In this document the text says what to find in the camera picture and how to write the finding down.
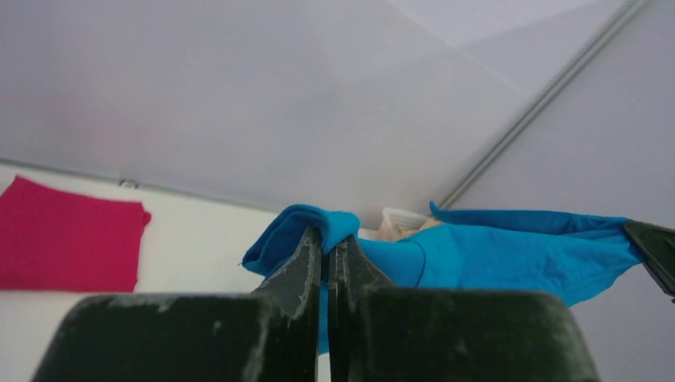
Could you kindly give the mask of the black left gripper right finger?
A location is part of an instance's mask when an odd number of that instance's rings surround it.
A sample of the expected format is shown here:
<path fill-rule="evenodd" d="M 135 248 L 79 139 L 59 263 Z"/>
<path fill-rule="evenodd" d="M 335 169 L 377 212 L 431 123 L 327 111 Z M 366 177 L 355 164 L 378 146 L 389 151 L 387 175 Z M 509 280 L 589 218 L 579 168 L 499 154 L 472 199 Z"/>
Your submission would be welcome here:
<path fill-rule="evenodd" d="M 400 287 L 353 237 L 330 253 L 334 381 L 596 381 L 571 311 L 555 295 Z"/>

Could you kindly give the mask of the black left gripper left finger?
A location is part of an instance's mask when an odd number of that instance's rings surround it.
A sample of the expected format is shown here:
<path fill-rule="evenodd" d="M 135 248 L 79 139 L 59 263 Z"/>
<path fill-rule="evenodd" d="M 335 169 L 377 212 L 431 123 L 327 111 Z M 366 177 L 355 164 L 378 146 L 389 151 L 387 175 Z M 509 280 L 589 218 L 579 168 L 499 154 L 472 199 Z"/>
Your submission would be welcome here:
<path fill-rule="evenodd" d="M 314 381 L 321 236 L 248 294 L 99 294 L 63 318 L 35 381 Z"/>

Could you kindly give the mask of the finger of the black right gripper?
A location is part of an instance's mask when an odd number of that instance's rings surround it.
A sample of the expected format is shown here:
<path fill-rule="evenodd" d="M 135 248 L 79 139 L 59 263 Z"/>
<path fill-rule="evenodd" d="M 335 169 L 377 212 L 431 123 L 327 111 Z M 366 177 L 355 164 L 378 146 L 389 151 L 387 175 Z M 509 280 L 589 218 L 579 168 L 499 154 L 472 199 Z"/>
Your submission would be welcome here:
<path fill-rule="evenodd" d="M 674 301 L 674 230 L 629 220 L 623 231 L 642 253 L 644 267 L 654 282 Z"/>

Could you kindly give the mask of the blue t shirt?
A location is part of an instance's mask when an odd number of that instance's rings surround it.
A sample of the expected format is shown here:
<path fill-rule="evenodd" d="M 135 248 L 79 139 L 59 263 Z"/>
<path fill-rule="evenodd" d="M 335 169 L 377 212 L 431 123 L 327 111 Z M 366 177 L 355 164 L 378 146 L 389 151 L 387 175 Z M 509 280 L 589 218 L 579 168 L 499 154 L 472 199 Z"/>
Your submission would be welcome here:
<path fill-rule="evenodd" d="M 624 233 L 625 217 L 545 210 L 442 210 L 442 223 L 395 242 L 357 239 L 399 287 L 514 289 L 552 293 L 567 306 L 594 298 L 644 255 Z M 312 205 L 284 209 L 247 250 L 242 265 L 266 279 L 318 228 L 324 257 L 361 223 L 351 212 Z"/>

